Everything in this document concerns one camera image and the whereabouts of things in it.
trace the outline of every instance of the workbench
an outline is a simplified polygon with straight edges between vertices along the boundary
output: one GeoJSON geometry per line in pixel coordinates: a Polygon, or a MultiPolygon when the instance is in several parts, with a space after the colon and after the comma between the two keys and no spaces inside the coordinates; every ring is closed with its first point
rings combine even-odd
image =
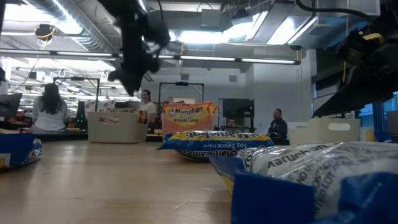
{"type": "Polygon", "coordinates": [[[0,172],[1,223],[231,223],[210,164],[159,146],[45,142],[41,160],[0,172]]]}

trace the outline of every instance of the woman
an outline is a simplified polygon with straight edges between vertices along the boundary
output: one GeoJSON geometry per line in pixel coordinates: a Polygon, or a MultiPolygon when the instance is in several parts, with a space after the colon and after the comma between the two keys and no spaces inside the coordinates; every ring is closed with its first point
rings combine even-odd
{"type": "Polygon", "coordinates": [[[68,106],[61,99],[58,86],[46,84],[44,94],[33,103],[34,134],[55,134],[65,129],[68,106]]]}

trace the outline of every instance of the glass window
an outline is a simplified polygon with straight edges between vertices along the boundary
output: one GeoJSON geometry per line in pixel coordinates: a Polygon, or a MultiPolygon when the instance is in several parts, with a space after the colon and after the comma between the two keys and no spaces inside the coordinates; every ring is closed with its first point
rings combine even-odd
{"type": "Polygon", "coordinates": [[[366,105],[363,109],[361,109],[361,113],[359,114],[361,118],[361,127],[374,127],[373,123],[373,104],[366,105]]]}
{"type": "Polygon", "coordinates": [[[398,92],[394,93],[394,97],[390,100],[387,100],[383,103],[383,123],[384,123],[384,130],[388,130],[388,123],[387,123],[387,112],[398,110],[398,92]]]}

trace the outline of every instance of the black shirt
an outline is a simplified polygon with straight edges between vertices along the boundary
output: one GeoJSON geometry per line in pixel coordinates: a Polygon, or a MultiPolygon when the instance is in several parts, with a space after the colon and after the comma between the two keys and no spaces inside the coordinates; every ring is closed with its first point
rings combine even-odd
{"type": "Polygon", "coordinates": [[[268,129],[270,133],[278,133],[282,139],[287,139],[287,123],[282,118],[273,120],[268,129]]]}

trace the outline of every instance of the window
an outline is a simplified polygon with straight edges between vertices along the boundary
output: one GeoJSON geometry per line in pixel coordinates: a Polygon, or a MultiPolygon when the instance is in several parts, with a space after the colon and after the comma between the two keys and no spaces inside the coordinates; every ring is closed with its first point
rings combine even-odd
{"type": "Polygon", "coordinates": [[[359,114],[361,118],[361,127],[374,127],[373,122],[373,104],[365,105],[359,114]]]}

